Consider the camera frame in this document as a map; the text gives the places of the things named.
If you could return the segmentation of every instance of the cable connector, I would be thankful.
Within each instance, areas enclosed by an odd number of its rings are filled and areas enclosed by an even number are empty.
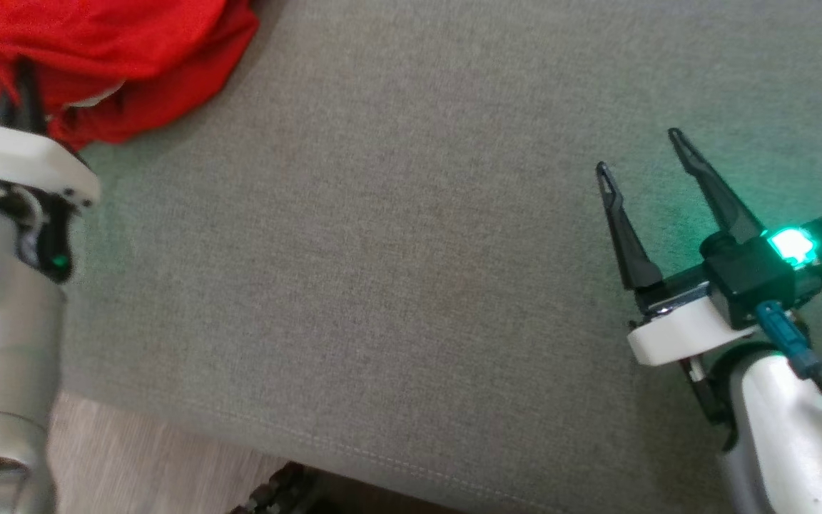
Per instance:
[[[822,361],[810,348],[808,338],[788,319],[779,302],[769,300],[757,305],[756,319],[764,334],[788,358],[797,377],[804,381],[818,374]]]

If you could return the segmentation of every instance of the black object on floor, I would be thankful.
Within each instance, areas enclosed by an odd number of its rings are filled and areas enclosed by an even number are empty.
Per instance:
[[[229,514],[343,514],[338,505],[320,498],[317,478],[317,472],[288,462]]]

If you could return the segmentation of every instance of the wooden floor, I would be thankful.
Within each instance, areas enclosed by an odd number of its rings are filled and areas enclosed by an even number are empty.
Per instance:
[[[69,394],[53,413],[49,458],[60,514],[226,514],[286,462]],[[326,475],[345,514],[453,514]]]

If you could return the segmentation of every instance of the glowing green light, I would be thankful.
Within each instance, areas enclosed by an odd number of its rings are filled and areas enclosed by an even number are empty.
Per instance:
[[[784,228],[770,236],[769,243],[795,269],[816,260],[816,241],[803,228]]]

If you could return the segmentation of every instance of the black plastic housing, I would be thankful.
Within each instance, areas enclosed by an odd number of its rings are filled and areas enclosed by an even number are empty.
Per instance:
[[[710,297],[731,328],[753,325],[760,302],[795,305],[795,268],[765,238],[725,248],[702,263],[710,281]]]

